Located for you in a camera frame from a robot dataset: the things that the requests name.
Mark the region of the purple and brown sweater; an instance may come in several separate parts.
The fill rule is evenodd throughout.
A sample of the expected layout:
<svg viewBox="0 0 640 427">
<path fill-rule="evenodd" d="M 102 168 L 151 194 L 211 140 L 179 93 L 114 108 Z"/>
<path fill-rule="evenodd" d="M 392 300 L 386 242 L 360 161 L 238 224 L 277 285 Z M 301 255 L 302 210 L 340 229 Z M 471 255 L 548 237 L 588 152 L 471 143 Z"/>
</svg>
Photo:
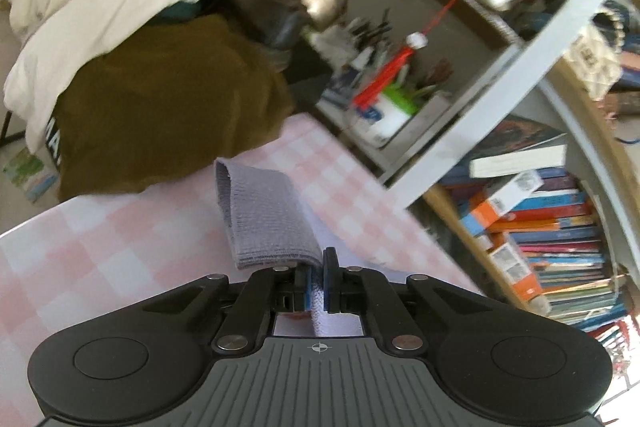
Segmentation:
<svg viewBox="0 0 640 427">
<path fill-rule="evenodd" d="M 311 266 L 307 305 L 317 337 L 362 334 L 356 315 L 329 314 L 322 291 L 323 251 L 341 261 L 357 257 L 304 202 L 291 179 L 277 170 L 220 158 L 215 164 L 218 206 L 239 270 L 306 263 Z"/>
</svg>

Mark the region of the pink cartoon checkered table mat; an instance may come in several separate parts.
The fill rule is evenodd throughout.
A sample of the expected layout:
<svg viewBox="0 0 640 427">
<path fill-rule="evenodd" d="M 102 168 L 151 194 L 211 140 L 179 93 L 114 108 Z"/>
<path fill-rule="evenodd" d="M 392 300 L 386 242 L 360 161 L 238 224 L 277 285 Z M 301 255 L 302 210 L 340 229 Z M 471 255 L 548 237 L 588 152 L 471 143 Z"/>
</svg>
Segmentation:
<svg viewBox="0 0 640 427">
<path fill-rule="evenodd" d="M 241 156 L 285 173 L 337 239 L 345 265 L 471 279 L 407 210 L 314 118 L 288 118 L 279 139 Z M 1 237 L 1 421 L 32 426 L 41 413 L 27 362 L 65 327 L 209 273 L 242 279 L 230 254 L 213 168 L 140 194 L 62 202 Z"/>
</svg>

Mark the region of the row of colourful books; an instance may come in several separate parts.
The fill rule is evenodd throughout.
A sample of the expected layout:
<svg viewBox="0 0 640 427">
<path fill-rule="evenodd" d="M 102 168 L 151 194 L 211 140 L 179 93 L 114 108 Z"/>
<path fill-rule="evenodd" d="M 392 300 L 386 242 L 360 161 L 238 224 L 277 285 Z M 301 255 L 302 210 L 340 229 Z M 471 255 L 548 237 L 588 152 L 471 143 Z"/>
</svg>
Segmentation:
<svg viewBox="0 0 640 427">
<path fill-rule="evenodd" d="M 445 176 L 457 226 L 529 309 L 584 332 L 626 317 L 627 273 L 614 260 L 605 219 L 585 182 L 566 167 L 562 131 L 509 115 Z M 504 176 L 537 170 L 541 188 L 484 233 L 460 223 L 471 197 Z"/>
</svg>

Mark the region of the white wooden bookshelf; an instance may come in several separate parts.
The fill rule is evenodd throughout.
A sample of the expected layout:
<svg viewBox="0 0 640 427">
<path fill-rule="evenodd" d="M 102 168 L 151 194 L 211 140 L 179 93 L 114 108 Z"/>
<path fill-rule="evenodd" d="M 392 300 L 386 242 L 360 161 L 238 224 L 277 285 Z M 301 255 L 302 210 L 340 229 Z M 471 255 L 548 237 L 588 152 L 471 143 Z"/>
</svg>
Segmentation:
<svg viewBox="0 0 640 427">
<path fill-rule="evenodd" d="M 476 35 L 454 35 L 451 45 L 469 67 L 480 51 L 497 55 L 460 81 L 450 107 L 416 142 L 405 146 L 398 166 L 383 162 L 381 182 L 401 208 L 422 195 L 436 196 L 436 183 L 486 138 L 504 117 L 520 113 L 565 133 L 566 165 L 585 182 L 603 218 L 614 259 L 639 277 L 639 185 L 627 153 L 617 144 L 562 53 L 604 0 L 567 0 L 530 43 L 474 0 L 459 0 L 454 15 Z"/>
</svg>

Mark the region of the brown corduroy garment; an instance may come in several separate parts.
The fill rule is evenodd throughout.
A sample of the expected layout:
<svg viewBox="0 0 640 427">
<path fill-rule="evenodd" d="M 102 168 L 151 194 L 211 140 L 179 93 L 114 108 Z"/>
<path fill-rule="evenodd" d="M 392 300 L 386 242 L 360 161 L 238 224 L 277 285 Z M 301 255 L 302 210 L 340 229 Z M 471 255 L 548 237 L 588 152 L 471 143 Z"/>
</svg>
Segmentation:
<svg viewBox="0 0 640 427">
<path fill-rule="evenodd" d="M 254 42 L 220 15 L 146 25 L 78 70 L 49 148 L 60 199 L 141 192 L 269 143 L 294 101 Z"/>
</svg>

